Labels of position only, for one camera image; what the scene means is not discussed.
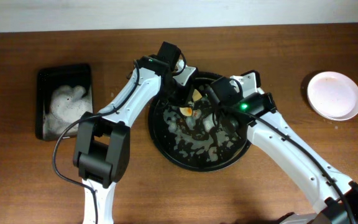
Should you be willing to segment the yellow sponge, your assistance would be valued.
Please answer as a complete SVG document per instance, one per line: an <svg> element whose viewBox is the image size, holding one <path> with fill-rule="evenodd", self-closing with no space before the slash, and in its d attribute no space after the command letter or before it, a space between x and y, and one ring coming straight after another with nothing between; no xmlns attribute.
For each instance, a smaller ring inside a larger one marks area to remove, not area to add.
<svg viewBox="0 0 358 224"><path fill-rule="evenodd" d="M202 97L203 97L202 94L197 89L195 89L191 97L191 100L188 102L188 104L185 107L180 107L180 113L186 117L192 116L195 103L198 102L200 99L202 99Z"/></svg>

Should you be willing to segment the pinkish white plate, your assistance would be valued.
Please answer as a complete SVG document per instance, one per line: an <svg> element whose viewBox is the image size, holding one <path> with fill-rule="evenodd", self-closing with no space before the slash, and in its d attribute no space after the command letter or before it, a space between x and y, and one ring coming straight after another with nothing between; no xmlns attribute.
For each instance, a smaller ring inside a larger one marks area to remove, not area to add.
<svg viewBox="0 0 358 224"><path fill-rule="evenodd" d="M308 103L326 115L343 116L358 110L358 86L338 72L314 75L306 88Z"/></svg>

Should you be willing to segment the light blue-grey plate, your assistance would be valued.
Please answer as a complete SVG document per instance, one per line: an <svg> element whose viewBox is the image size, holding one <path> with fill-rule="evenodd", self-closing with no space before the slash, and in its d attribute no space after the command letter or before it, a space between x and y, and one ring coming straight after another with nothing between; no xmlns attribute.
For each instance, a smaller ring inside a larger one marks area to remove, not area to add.
<svg viewBox="0 0 358 224"><path fill-rule="evenodd" d="M353 117L358 115L358 110L355 110L355 111L352 110L348 114L345 114L343 116L326 115L326 114L323 114L322 112L318 111L316 108L313 108L313 111L316 112L318 115L320 115L326 119L333 120L333 121L346 121L346 120L350 120Z"/></svg>

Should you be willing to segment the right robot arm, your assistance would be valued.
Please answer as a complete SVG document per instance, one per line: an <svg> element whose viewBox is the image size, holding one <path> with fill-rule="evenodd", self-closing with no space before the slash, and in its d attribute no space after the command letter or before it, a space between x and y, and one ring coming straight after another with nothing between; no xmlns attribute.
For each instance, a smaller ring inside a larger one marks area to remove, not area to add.
<svg viewBox="0 0 358 224"><path fill-rule="evenodd" d="M256 81L221 77L202 89L213 120L259 147L304 193L313 213L290 213L282 223L358 223L358 183L319 156L278 112Z"/></svg>

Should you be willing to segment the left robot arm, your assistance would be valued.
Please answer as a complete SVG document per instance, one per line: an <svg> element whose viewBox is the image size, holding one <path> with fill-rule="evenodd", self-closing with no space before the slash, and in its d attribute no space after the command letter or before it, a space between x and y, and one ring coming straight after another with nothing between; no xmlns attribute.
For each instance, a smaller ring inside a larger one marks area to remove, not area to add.
<svg viewBox="0 0 358 224"><path fill-rule="evenodd" d="M114 190L129 163L134 121L153 97L188 107L196 71L176 45L163 42L157 54L134 62L128 83L110 104L77 122L73 165L85 190L84 223L113 223Z"/></svg>

